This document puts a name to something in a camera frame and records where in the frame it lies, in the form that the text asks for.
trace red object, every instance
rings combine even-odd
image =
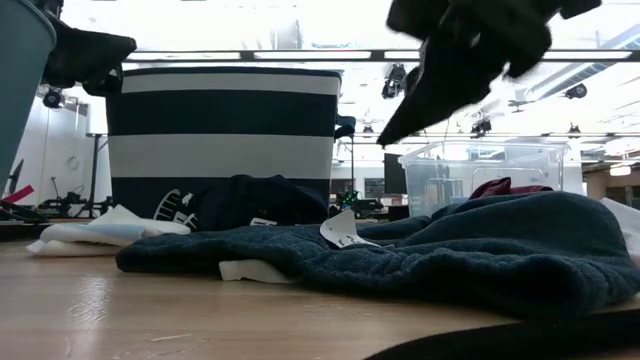
[[[18,201],[26,198],[27,196],[31,195],[35,190],[31,187],[31,185],[28,185],[27,187],[20,189],[16,192],[14,192],[13,194],[7,196],[6,198],[2,199],[3,201],[6,201],[8,203],[11,204],[15,204]]]
[[[539,185],[512,188],[511,178],[506,177],[498,180],[487,181],[486,183],[478,186],[478,188],[475,189],[473,194],[469,197],[469,200],[487,196],[529,194],[541,191],[553,191],[553,189],[548,186]]]

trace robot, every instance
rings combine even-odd
[[[71,29],[59,20],[63,0],[33,1],[59,39],[43,81],[58,88],[80,82],[94,96],[118,93],[121,63],[136,49],[135,40]],[[546,24],[553,16],[568,19],[600,5],[601,0],[393,0],[387,26],[422,46],[420,65],[406,75],[405,97],[378,144],[393,144],[481,101],[505,69],[506,76],[522,76],[551,46]]]

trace maroon cloth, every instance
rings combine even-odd
[[[487,181],[486,183],[478,186],[478,188],[475,189],[473,194],[469,197],[469,200],[487,196],[529,194],[541,191],[553,191],[553,189],[548,186],[539,185],[512,188],[511,178],[506,177],[498,180]]]

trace label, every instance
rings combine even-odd
[[[278,223],[275,221],[269,221],[269,220],[260,219],[260,218],[253,218],[253,220],[251,220],[251,223],[249,224],[249,226],[276,226],[276,225],[278,225]]]
[[[358,236],[356,218],[351,210],[343,211],[323,222],[320,235],[339,248],[357,244],[380,246]]]

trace plastic storage container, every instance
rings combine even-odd
[[[56,34],[28,1],[0,0],[0,38],[0,189],[4,189]]]
[[[288,68],[125,72],[107,98],[114,200],[153,217],[245,174],[282,175],[328,203],[340,85],[337,72]]]
[[[411,216],[466,201],[487,181],[511,177],[512,186],[562,190],[565,147],[554,144],[447,141],[398,159],[406,172]]]

